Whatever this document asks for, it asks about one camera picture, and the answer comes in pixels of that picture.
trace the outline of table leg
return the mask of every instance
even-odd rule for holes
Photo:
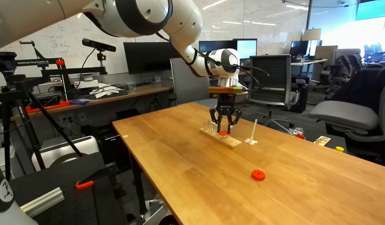
[[[131,161],[131,170],[133,170],[133,176],[134,176],[134,185],[138,193],[138,200],[140,205],[140,215],[144,215],[148,211],[148,209],[145,206],[145,199],[144,199],[144,186],[143,186],[143,179],[141,179],[143,170],[131,154],[130,154],[130,161]]]

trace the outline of small red object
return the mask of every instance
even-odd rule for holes
[[[299,139],[306,139],[305,135],[303,135],[303,134],[296,134],[295,136],[299,138]]]
[[[70,101],[60,100],[58,105],[49,105],[49,106],[45,106],[44,109],[51,110],[51,109],[66,108],[66,106],[70,106]],[[30,108],[30,106],[25,106],[25,110],[26,110],[28,114],[35,114],[35,113],[40,111],[39,108]]]
[[[251,176],[255,179],[255,180],[265,180],[266,175],[264,171],[261,170],[254,170],[251,173]]]
[[[93,185],[94,185],[94,180],[90,180],[90,181],[86,181],[86,183],[83,183],[83,184],[76,183],[76,189],[83,190],[83,189],[90,188]]]
[[[63,65],[65,65],[65,60],[59,59],[55,61],[55,64],[61,68]]]
[[[226,131],[219,131],[219,135],[220,136],[228,136],[228,133]]]

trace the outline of wooden board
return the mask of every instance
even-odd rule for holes
[[[223,145],[226,145],[229,148],[235,148],[238,145],[241,144],[241,141],[234,139],[233,136],[230,135],[226,135],[226,136],[221,136],[220,134],[218,134],[216,131],[213,131],[213,130],[205,130],[205,129],[200,129],[200,131],[213,139],[215,139],[216,141],[221,143]]]

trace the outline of ceiling light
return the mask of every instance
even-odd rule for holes
[[[219,5],[219,4],[224,3],[224,1],[226,1],[226,0],[219,0],[219,1],[215,1],[215,3],[213,3],[213,4],[209,4],[209,5],[206,5],[205,8],[203,8],[203,10],[208,10],[209,8],[213,8],[213,6],[215,6],[215,5]]]
[[[223,21],[225,24],[235,24],[235,25],[241,25],[241,23],[238,23],[238,21]]]
[[[251,21],[251,24],[255,25],[263,25],[263,26],[275,26],[276,24],[270,24],[270,23],[259,23],[259,21]]]
[[[301,6],[301,5],[290,5],[290,4],[286,4],[285,6],[286,6],[286,8],[290,8],[290,9],[295,9],[295,10],[304,10],[304,11],[308,11],[308,8],[306,8],[306,6]]]

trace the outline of window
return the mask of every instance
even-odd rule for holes
[[[385,16],[385,0],[360,0],[356,20],[368,20]]]

